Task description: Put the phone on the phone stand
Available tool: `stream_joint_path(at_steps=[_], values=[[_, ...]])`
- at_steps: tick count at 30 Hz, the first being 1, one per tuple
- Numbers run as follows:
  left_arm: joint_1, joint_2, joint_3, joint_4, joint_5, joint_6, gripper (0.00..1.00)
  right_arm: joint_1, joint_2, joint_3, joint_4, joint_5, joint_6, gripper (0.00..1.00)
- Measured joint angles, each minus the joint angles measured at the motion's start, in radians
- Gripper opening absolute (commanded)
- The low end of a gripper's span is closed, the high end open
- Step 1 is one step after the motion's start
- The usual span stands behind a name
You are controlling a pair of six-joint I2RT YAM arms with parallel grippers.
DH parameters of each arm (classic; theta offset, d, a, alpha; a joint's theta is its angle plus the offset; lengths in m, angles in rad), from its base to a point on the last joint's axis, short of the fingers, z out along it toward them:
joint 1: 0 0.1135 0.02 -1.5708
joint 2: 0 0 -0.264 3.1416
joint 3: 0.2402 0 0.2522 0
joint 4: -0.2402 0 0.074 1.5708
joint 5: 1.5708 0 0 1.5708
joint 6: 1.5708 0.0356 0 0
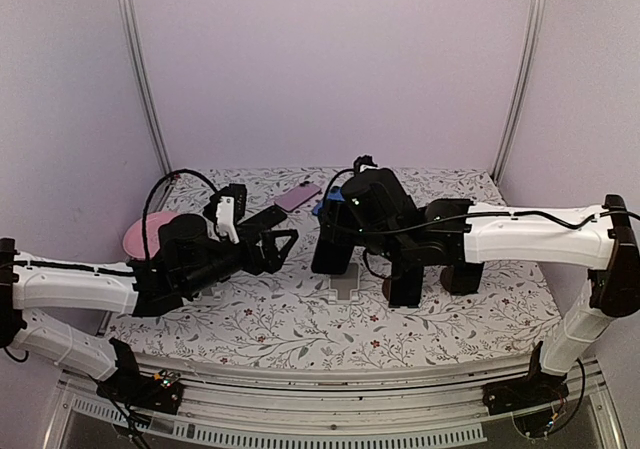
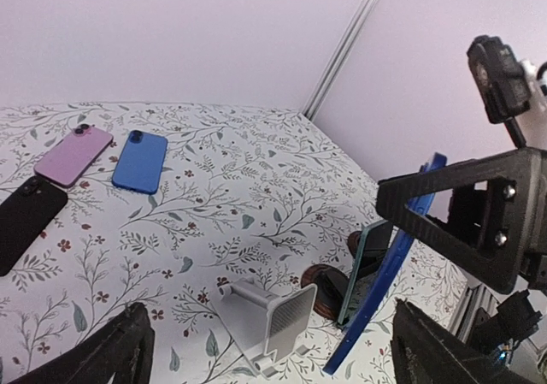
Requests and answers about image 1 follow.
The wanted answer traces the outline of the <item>dark round base stand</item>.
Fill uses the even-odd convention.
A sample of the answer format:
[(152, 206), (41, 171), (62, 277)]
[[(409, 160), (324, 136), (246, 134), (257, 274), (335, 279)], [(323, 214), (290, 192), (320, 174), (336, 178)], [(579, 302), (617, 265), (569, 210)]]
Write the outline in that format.
[(382, 284), (382, 293), (386, 300), (390, 298), (391, 293), (391, 279), (385, 278)]

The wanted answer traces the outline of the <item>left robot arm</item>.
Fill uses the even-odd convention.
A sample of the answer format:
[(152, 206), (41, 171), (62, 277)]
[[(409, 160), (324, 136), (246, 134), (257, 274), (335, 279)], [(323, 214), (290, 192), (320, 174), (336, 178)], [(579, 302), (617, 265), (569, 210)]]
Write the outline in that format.
[(299, 234), (254, 216), (210, 237), (204, 217), (181, 214), (158, 229), (159, 248), (148, 261), (83, 264), (20, 252), (1, 241), (1, 346), (34, 352), (57, 365), (109, 381), (128, 403), (148, 395), (130, 347), (83, 333), (45, 309), (75, 308), (132, 317), (159, 317), (194, 300), (238, 272), (278, 272)]

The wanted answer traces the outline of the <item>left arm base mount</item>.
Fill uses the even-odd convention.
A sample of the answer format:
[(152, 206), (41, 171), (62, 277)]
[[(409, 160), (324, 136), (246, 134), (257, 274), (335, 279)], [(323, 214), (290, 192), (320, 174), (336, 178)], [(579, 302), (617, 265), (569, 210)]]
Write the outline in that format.
[(167, 370), (144, 375), (128, 344), (115, 338), (110, 338), (109, 344), (115, 351), (116, 371), (107, 379), (96, 382), (96, 394), (127, 408), (133, 406), (176, 415), (184, 394), (180, 376)]

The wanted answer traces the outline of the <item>teal phone dark screen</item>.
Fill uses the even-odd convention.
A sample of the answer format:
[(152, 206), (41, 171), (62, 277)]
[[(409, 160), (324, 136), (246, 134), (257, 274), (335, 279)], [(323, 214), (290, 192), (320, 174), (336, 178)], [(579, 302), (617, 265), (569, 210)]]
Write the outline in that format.
[(421, 303), (424, 268), (405, 268), (399, 263), (392, 265), (389, 288), (391, 308), (417, 308)]

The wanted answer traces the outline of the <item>black phone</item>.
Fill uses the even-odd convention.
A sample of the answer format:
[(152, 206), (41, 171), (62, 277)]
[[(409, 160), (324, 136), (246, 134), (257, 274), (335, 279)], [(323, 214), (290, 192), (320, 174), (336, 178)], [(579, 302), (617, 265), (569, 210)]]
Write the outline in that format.
[(484, 271), (484, 264), (454, 266), (450, 283), (450, 293), (458, 296), (476, 294)]

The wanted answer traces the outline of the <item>blue phone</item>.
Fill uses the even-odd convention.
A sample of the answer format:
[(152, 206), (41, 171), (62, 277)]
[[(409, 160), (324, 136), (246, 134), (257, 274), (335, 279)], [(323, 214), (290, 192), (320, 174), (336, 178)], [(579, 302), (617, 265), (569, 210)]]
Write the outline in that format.
[(339, 186), (333, 186), (325, 199), (320, 200), (315, 207), (312, 209), (311, 214), (315, 217), (318, 217), (323, 210), (324, 204), (331, 204), (333, 202), (342, 203), (344, 198), (341, 193), (341, 188)]
[(311, 263), (312, 272), (322, 275), (344, 274), (350, 264), (353, 249), (353, 245), (339, 245), (319, 240)]

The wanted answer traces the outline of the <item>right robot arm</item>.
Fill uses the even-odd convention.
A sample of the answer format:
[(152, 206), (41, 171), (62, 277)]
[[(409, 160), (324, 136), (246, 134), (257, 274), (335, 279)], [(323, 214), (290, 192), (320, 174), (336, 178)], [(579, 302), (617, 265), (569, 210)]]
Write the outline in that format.
[(636, 214), (609, 194), (603, 204), (569, 209), (510, 208), (465, 198), (441, 198), (420, 207), (389, 168), (358, 165), (325, 197), (311, 268), (342, 275), (355, 248), (391, 264), (389, 304), (414, 307), (423, 273), (443, 269), (441, 284), (452, 295), (478, 290), (484, 266), (494, 261), (580, 266), (587, 277), (581, 296), (561, 325), (539, 343), (517, 396), (537, 405), (617, 318), (639, 310), (639, 245)]

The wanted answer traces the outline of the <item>white silver stand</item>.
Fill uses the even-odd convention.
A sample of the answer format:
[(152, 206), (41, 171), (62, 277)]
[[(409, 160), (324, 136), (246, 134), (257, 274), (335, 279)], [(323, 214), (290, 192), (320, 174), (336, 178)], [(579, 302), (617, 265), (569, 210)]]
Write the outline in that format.
[(360, 266), (350, 263), (344, 274), (331, 275), (328, 301), (334, 305), (352, 305), (360, 302)]
[(196, 302), (200, 305), (216, 305), (224, 299), (224, 291), (217, 287), (207, 288), (200, 292)]

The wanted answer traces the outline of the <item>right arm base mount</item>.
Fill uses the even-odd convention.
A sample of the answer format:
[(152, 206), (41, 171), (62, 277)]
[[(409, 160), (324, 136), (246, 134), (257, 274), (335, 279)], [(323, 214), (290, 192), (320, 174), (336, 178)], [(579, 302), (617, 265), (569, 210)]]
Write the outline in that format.
[(520, 435), (528, 440), (547, 439), (561, 432), (581, 409), (586, 392), (586, 371), (583, 362), (576, 362), (581, 372), (580, 394), (572, 412), (566, 416), (569, 389), (567, 375), (554, 376), (542, 371), (540, 356), (542, 342), (534, 347), (524, 376), (487, 383), (482, 387), (482, 403), (490, 415), (513, 413), (548, 404), (544, 411), (517, 416), (512, 419)]

